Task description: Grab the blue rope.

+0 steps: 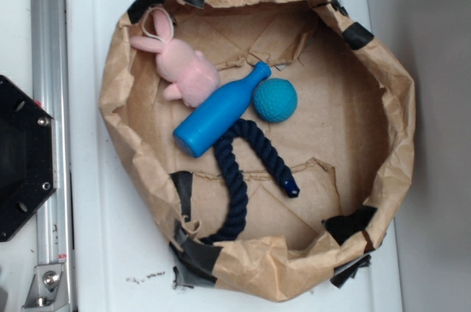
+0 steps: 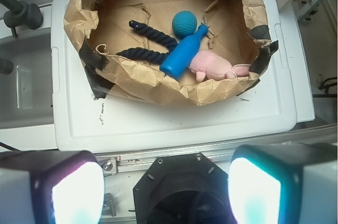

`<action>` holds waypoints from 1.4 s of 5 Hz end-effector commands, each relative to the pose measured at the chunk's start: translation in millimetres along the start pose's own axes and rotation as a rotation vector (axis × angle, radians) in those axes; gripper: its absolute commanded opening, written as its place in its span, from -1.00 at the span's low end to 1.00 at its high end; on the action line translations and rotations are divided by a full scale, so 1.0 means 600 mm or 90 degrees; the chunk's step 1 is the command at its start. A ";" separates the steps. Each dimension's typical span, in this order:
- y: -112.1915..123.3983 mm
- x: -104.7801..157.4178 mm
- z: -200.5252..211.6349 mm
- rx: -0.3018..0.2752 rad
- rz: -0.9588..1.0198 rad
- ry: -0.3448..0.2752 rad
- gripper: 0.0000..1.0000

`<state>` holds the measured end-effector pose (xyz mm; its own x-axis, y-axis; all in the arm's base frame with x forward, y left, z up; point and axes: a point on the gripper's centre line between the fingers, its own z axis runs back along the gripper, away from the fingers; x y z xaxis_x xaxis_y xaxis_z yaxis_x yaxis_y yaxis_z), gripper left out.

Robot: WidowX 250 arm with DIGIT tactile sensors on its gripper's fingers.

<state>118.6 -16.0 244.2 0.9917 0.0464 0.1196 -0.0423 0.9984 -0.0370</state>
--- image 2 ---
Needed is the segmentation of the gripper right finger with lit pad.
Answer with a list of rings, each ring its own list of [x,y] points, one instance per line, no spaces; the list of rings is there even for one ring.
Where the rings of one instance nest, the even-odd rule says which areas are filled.
[[[241,145],[228,195],[237,223],[337,223],[337,146]]]

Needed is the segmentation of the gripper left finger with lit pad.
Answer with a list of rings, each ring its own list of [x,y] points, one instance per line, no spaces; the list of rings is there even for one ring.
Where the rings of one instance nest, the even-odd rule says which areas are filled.
[[[1,223],[99,223],[104,195],[89,151],[1,153]]]

